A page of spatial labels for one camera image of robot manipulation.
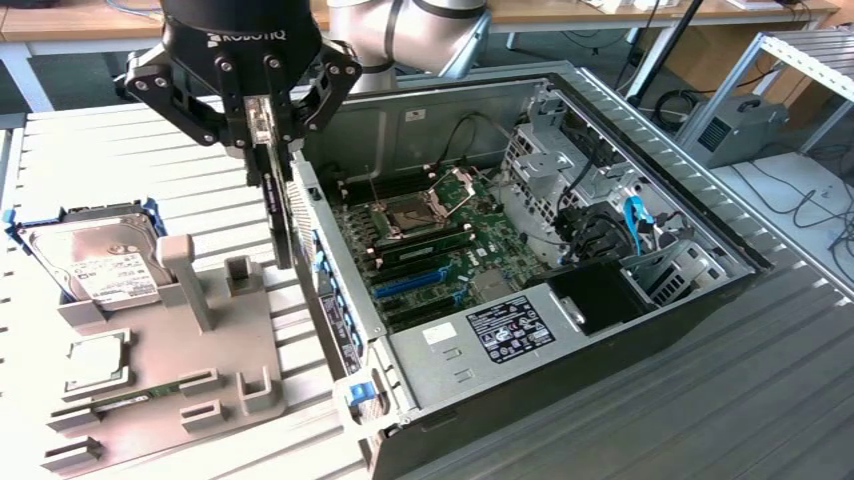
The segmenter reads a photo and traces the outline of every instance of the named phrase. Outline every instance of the gray fixture plate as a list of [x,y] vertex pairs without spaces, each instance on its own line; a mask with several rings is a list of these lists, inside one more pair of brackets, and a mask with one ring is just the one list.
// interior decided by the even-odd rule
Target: gray fixture plate
[[[284,412],[282,398],[282,369],[270,323],[270,302],[263,288],[255,292],[228,296],[224,269],[196,273],[211,312],[216,320],[214,331],[202,335],[190,307],[167,312],[162,303],[115,312],[107,323],[90,324],[76,330],[82,335],[130,328],[134,332],[130,365],[136,375],[134,384],[92,397],[95,400],[172,382],[187,373],[216,368],[223,377],[220,389],[184,397],[175,393],[166,397],[106,412],[100,423],[63,431],[67,437],[90,436],[100,444],[96,463],[70,467],[59,472],[64,478],[126,462],[183,443],[210,437],[254,423],[270,420]],[[263,380],[267,368],[276,403],[266,410],[244,415],[238,398],[236,374],[252,384]],[[226,422],[187,432],[182,425],[180,409],[219,399]],[[72,404],[58,404],[58,409]]]

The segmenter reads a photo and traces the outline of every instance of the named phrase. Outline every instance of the robotiq logo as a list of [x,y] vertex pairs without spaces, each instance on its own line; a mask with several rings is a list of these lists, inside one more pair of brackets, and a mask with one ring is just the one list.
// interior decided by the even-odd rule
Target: robotiq logo
[[258,35],[216,35],[208,33],[208,48],[216,47],[223,42],[251,42],[258,40],[287,40],[287,35],[284,30]]

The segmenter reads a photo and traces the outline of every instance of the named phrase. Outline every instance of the hard drive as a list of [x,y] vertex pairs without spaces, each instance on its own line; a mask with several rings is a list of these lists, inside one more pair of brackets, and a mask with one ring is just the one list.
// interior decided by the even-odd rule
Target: hard drive
[[155,257],[166,234],[156,203],[76,208],[46,215],[6,214],[7,233],[42,263],[68,301],[94,300],[106,311],[154,303],[174,282]]

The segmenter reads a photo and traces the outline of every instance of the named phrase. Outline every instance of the power supply label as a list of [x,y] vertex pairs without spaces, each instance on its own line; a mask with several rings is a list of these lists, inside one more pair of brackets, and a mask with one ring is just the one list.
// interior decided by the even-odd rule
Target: power supply label
[[495,363],[505,363],[555,341],[526,296],[493,305],[466,318]]

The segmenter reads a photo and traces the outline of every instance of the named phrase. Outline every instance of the metal shelf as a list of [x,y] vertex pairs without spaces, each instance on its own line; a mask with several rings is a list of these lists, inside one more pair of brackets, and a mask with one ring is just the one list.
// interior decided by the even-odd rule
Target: metal shelf
[[762,33],[761,48],[854,101],[854,34],[848,30]]
[[[689,123],[679,131],[677,142],[682,147],[691,145],[699,138],[718,107],[738,88],[745,74],[753,68],[757,58],[763,52],[777,57],[786,65],[801,71],[848,100],[805,142],[801,148],[802,152],[813,147],[830,127],[848,113],[852,102],[854,102],[854,32],[844,28],[762,32],[757,34],[747,50],[745,50],[742,58],[733,67],[706,107],[691,116]],[[762,95],[775,75],[777,73],[773,73],[759,84],[754,90],[755,94]]]

